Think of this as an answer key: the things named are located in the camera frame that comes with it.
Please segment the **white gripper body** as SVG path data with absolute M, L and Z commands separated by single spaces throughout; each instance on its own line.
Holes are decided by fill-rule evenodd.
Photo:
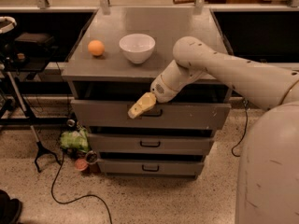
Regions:
M 178 80 L 168 74 L 160 74 L 151 83 L 150 91 L 159 103 L 167 103 L 179 92 Z

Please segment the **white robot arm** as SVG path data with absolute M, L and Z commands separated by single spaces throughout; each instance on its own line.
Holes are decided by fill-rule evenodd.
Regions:
M 129 117 L 172 100 L 203 74 L 212 75 L 265 111 L 244 139 L 235 224 L 299 224 L 297 72 L 219 53 L 185 36 L 173 47 L 173 61 L 130 108 Z

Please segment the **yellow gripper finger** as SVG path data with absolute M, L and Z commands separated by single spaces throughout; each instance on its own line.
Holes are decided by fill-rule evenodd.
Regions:
M 156 96 L 152 92 L 144 93 L 138 101 L 129 109 L 128 116 L 135 119 L 151 110 L 156 105 Z

